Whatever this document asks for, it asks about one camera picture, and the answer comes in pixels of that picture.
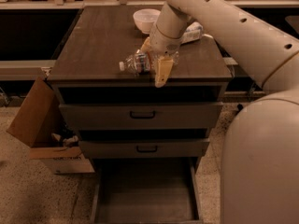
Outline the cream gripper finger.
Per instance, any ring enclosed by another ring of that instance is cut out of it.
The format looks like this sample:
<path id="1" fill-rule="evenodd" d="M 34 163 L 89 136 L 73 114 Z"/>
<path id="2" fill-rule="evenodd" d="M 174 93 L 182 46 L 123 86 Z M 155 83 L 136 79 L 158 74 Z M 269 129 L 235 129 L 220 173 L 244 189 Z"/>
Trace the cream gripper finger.
<path id="1" fill-rule="evenodd" d="M 151 51 L 151 45 L 150 45 L 150 38 L 147 37 L 143 43 L 143 45 L 141 46 L 140 49 L 142 52 L 150 52 Z"/>
<path id="2" fill-rule="evenodd" d="M 159 56 L 155 65 L 155 87 L 161 88 L 169 78 L 174 61 L 170 56 Z"/>

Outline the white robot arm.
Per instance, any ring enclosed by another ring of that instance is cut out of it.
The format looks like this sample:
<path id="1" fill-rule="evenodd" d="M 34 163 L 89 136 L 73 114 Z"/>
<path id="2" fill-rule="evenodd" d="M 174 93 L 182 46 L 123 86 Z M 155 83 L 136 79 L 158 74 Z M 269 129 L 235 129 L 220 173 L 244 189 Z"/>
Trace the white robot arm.
<path id="1" fill-rule="evenodd" d="M 158 56 L 162 87 L 191 20 L 201 23 L 264 96 L 227 130 L 221 224 L 299 224 L 299 43 L 225 0 L 164 0 L 143 48 Z"/>

